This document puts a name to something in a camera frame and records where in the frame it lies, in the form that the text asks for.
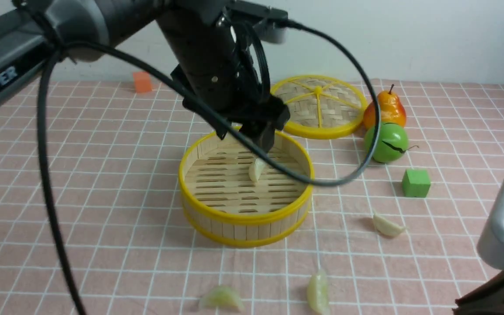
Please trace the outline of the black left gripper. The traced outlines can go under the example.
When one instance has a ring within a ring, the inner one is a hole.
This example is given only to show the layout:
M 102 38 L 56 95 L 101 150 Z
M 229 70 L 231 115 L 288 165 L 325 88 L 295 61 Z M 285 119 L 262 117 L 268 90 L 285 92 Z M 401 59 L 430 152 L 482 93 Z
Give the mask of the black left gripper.
M 171 0 L 157 18 L 178 65 L 174 82 L 193 92 L 263 152 L 290 118 L 270 93 L 262 42 L 282 42 L 274 21 L 288 12 L 245 0 Z

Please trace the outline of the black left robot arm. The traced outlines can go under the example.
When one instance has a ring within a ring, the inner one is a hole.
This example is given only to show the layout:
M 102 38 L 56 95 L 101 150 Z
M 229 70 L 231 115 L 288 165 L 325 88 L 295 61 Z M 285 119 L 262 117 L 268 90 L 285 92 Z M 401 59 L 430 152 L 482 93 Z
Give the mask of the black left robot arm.
M 15 0 L 0 15 L 0 106 L 42 71 L 64 44 L 115 48 L 155 21 L 178 65 L 171 77 L 263 151 L 290 119 L 288 107 L 257 78 L 251 45 L 278 42 L 287 12 L 243 0 Z

